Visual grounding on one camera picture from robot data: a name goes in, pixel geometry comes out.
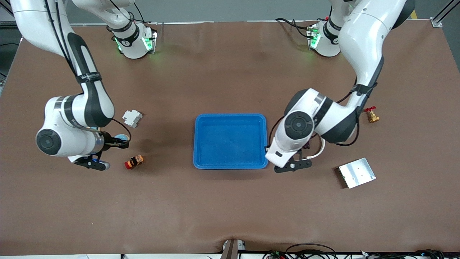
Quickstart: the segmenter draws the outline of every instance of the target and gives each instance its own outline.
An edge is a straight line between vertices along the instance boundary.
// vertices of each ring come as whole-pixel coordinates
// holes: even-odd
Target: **round black joint cap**
[[[286,118],[284,129],[291,139],[303,139],[313,130],[313,120],[305,112],[293,112]]]
[[[42,129],[37,134],[37,146],[48,155],[55,155],[61,148],[61,138],[52,129]]]

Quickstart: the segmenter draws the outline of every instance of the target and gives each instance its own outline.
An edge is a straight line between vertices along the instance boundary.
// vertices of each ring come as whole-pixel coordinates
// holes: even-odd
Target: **blue tray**
[[[202,114],[195,121],[193,164],[198,169],[267,166],[267,122],[262,114]]]

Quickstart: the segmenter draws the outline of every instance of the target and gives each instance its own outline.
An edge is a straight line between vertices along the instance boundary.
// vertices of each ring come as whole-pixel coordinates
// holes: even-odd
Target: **brown tabletop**
[[[139,60],[120,55],[105,27],[75,28],[115,117],[144,114],[129,149],[103,154],[104,172],[36,147],[46,102],[80,88],[62,57],[22,41],[0,101],[0,254],[210,253],[229,238],[247,249],[460,250],[460,75],[441,29],[425,20],[392,31],[368,101],[380,121],[362,115],[355,145],[327,144],[313,167],[276,174],[196,169],[195,118],[260,112],[271,128],[301,89],[343,97],[355,79],[345,58],[309,51],[286,24],[157,28],[157,54]],[[138,154],[145,163],[126,170]],[[333,168],[362,157],[377,179],[343,188]]]

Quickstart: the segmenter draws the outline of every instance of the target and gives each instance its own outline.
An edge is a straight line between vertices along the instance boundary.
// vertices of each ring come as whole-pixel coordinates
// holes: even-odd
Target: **white electrical part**
[[[126,111],[125,115],[123,115],[125,124],[130,126],[131,128],[136,128],[138,125],[138,121],[141,118],[142,118],[142,114],[136,110]]]

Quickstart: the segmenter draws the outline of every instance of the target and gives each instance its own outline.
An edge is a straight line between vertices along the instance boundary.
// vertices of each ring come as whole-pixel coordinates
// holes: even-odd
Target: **brass valve with red handle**
[[[380,118],[377,117],[377,115],[375,115],[374,113],[375,108],[375,106],[372,106],[370,108],[364,109],[364,111],[368,114],[368,119],[370,123],[378,122],[380,120]]]

